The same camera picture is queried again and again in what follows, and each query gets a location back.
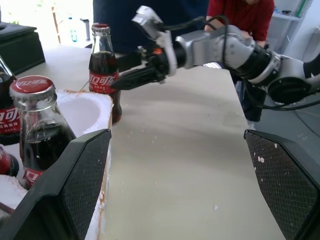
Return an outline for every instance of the dark soda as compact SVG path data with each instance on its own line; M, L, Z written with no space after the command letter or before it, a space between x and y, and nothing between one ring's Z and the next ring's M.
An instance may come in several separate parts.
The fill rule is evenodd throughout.
M9 87L16 80L14 75L0 73L0 144L17 144L20 139L19 111L10 97Z
M95 93L108 94L113 100L112 124L120 121L122 108L120 105L121 91L110 87L119 78L117 60L112 52L99 51L90 57L89 90Z
M0 146L0 175L16 177L18 172L18 160Z
M75 138L72 130L57 124L33 128L26 133L26 140L21 140L20 143L20 156L29 187L59 159L69 142Z

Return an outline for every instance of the red bottle cap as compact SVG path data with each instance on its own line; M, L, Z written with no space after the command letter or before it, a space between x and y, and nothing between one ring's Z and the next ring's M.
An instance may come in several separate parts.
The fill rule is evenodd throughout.
M93 31L93 35L101 35L105 36L110 33L110 26L105 23L94 23L92 24L91 30Z
M25 76L19 78L10 85L12 97L40 96L47 93L55 93L55 85L45 76Z
M45 76L25 76L11 84L13 92L20 94L35 94L52 88L53 82Z

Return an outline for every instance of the shelf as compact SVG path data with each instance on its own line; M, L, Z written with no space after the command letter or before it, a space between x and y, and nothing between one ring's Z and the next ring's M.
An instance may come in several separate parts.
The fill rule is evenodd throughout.
M277 13L277 12L274 12L272 14L272 17L277 18L277 19L286 19L286 20L290 20L290 21L296 21L296 22L300 21L299 17L284 15L284 14Z

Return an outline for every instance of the white table surface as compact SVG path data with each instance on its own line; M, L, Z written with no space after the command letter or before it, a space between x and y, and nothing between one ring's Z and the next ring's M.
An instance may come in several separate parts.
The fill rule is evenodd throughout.
M44 75L79 91L90 53L47 49L46 63L18 77ZM105 240L284 240L258 186L228 71L179 69L166 84L123 91L121 105Z

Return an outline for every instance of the bottle neck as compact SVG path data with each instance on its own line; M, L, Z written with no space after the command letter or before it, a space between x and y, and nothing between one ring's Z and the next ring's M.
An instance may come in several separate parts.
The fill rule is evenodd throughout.
M52 102L47 107L39 107L39 110L20 109L21 138L24 140L36 139L41 141L47 138L48 127L69 128L69 125L61 114L57 102Z
M96 35L93 37L92 54L108 52L114 55L110 34Z
M11 70L6 65L5 61L0 56L0 83L6 82L7 80L16 80L17 78L11 72Z

